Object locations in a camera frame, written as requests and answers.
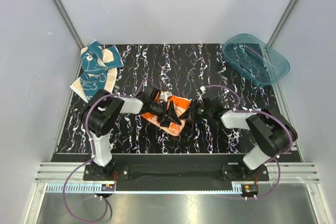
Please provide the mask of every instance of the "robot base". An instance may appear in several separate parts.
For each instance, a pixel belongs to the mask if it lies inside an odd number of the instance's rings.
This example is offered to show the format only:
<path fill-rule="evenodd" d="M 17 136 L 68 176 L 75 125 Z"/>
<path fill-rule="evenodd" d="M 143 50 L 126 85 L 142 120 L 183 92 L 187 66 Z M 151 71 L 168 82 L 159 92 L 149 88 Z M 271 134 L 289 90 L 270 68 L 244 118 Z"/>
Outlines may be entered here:
<path fill-rule="evenodd" d="M 128 180 L 129 166 L 115 166 L 113 160 L 110 161 L 105 167 L 97 165 L 92 162 L 85 166 L 83 180 L 86 181 L 111 181 L 114 180 L 113 172 L 117 172 L 119 181 Z"/>
<path fill-rule="evenodd" d="M 222 165 L 223 181 L 256 181 L 256 175 L 258 175 L 258 181 L 269 181 L 267 168 L 261 165 L 259 168 L 247 172 L 245 166 L 241 164 L 227 164 Z"/>

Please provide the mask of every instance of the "transparent blue plastic container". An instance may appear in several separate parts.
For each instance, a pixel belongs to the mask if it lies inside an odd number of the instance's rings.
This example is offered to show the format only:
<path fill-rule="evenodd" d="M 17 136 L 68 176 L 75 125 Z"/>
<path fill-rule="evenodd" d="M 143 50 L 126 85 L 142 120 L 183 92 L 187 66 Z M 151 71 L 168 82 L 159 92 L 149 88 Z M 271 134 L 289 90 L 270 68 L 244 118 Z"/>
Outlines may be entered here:
<path fill-rule="evenodd" d="M 289 62 L 251 34 L 239 34 L 222 46 L 225 60 L 247 80 L 259 87 L 284 77 Z"/>

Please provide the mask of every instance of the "black tabletop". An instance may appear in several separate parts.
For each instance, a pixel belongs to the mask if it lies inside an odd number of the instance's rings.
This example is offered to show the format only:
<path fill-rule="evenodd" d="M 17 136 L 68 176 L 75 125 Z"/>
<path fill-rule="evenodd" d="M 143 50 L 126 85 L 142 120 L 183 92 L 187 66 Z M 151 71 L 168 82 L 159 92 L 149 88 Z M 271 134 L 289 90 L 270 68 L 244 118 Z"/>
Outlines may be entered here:
<path fill-rule="evenodd" d="M 196 90 L 201 86 L 220 84 L 241 96 L 240 108 L 276 104 L 271 86 L 254 86 L 226 63 L 221 44 L 117 45 L 117 49 L 124 67 L 118 69 L 114 93 L 134 94 L 142 79 L 149 78 L 161 90 L 188 99 L 197 98 Z M 218 88 L 214 91 L 228 108 L 236 103 L 230 93 Z M 74 94 L 57 153 L 90 152 L 88 136 L 78 117 L 84 104 Z M 178 137 L 171 136 L 133 114 L 119 116 L 110 133 L 113 153 L 245 153 L 253 144 L 248 131 L 213 129 L 206 122 L 187 123 Z"/>

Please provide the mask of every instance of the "teal fabric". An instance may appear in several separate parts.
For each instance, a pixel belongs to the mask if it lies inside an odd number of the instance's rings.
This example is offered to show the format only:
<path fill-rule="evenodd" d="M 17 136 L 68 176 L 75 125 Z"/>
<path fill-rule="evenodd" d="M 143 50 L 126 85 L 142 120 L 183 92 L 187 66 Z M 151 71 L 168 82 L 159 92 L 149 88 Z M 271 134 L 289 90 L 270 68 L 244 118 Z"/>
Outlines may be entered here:
<path fill-rule="evenodd" d="M 103 60 L 103 53 L 97 41 L 88 45 L 88 50 L 81 55 L 81 65 L 84 72 L 80 76 L 80 84 L 88 101 L 98 90 L 105 87 L 109 69 L 124 66 L 115 46 L 107 48 L 107 50 L 113 53 L 114 60 L 108 63 L 104 62 L 106 67 L 102 67 L 98 64 L 98 59 Z"/>

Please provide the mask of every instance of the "white wall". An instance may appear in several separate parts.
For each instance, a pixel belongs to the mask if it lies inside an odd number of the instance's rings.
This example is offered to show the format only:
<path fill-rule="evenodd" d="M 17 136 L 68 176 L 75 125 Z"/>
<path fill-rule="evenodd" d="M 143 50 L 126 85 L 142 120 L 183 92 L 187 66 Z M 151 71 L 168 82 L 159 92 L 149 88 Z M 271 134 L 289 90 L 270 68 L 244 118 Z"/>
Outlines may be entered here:
<path fill-rule="evenodd" d="M 336 220 L 336 0 L 300 0 L 274 48 L 291 64 L 281 84 Z"/>
<path fill-rule="evenodd" d="M 0 0 L 1 223 L 21 223 L 48 161 L 79 49 L 51 0 Z"/>
<path fill-rule="evenodd" d="M 290 0 L 62 0 L 84 43 L 267 42 Z"/>

